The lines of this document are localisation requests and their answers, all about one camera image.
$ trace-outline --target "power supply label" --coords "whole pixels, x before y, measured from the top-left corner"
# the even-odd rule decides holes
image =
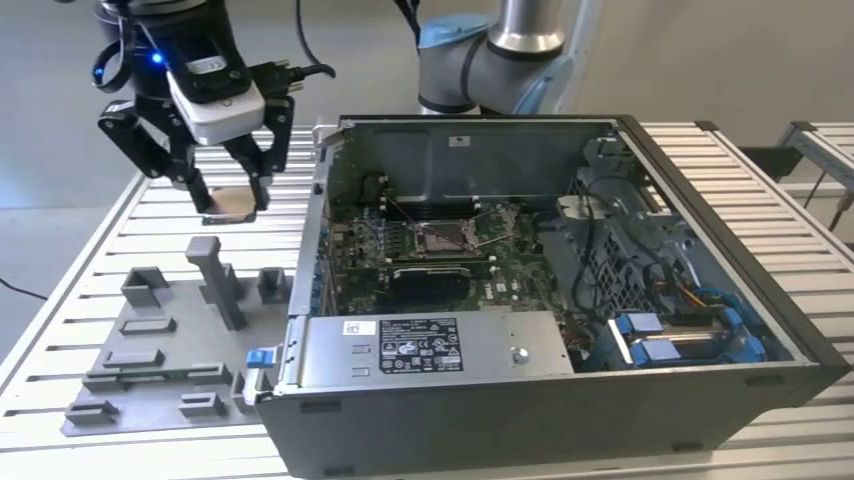
[[[463,346],[455,318],[379,321],[383,373],[463,371]]]

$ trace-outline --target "gray plastic block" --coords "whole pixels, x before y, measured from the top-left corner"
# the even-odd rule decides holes
[[[258,293],[265,305],[271,303],[287,303],[291,299],[294,277],[285,274],[285,269],[278,267],[263,268],[258,272]]]
[[[225,363],[197,363],[187,377],[197,385],[231,384],[231,372]]]
[[[273,383],[270,382],[270,377],[267,376],[267,372],[262,371],[258,376],[258,382],[255,383],[255,389],[258,391],[273,390]]]
[[[254,413],[255,407],[246,403],[246,398],[243,398],[243,388],[246,387],[246,378],[243,373],[238,372],[235,374],[235,379],[231,382],[231,390],[229,392],[229,396],[231,397],[231,401],[235,403],[238,410],[243,413]]]
[[[66,419],[75,425],[105,425],[115,423],[119,410],[109,401],[75,402],[66,410]]]
[[[235,298],[243,300],[243,285],[241,285],[238,281],[238,274],[235,273],[231,263],[223,264],[223,272],[226,272],[226,278],[229,278],[229,283],[234,287]],[[202,290],[205,301],[209,302],[210,305],[217,305],[217,296],[219,295],[217,289],[211,288],[210,285],[202,285],[199,290]]]
[[[150,335],[153,333],[173,333],[178,328],[174,318],[141,318],[126,320],[119,331],[125,335]]]
[[[119,380],[118,375],[87,376],[83,379],[83,386],[92,393],[125,392],[129,389],[129,385]]]
[[[235,295],[241,287],[237,285],[237,277],[226,273],[219,261],[221,247],[218,237],[194,237],[187,247],[187,260],[199,267],[209,288],[206,298],[214,300],[229,330],[241,330],[246,326],[246,317]]]
[[[102,365],[107,368],[157,367],[163,364],[165,355],[161,350],[139,352],[110,352]]]
[[[182,404],[178,409],[187,418],[226,415],[226,405],[215,392],[182,395]]]
[[[125,279],[122,294],[134,308],[161,307],[155,289],[170,288],[158,267],[134,268]]]

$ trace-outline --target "screw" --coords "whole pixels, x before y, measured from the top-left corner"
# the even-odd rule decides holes
[[[513,356],[513,363],[515,363],[517,365],[525,365],[526,363],[529,363],[529,360],[532,359],[532,354],[525,348],[513,347],[510,349],[510,353]]]

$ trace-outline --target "motherboard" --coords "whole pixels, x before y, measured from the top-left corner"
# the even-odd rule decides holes
[[[537,215],[477,198],[431,212],[390,196],[353,208],[329,244],[338,314],[565,312]]]

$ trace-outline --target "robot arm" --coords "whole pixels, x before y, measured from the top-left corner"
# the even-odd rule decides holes
[[[150,178],[186,189],[199,213],[219,221],[253,221],[267,209],[267,186],[286,169],[294,99],[290,92],[329,65],[287,62],[249,67],[235,44],[225,0],[100,0],[96,17],[111,44],[99,54],[92,82],[106,93],[131,84],[135,98],[114,101],[99,127]],[[118,69],[107,75],[118,57]],[[150,127],[169,138],[165,147]],[[253,131],[266,126],[262,150]],[[249,176],[249,189],[210,192],[195,167],[197,146],[223,145]]]

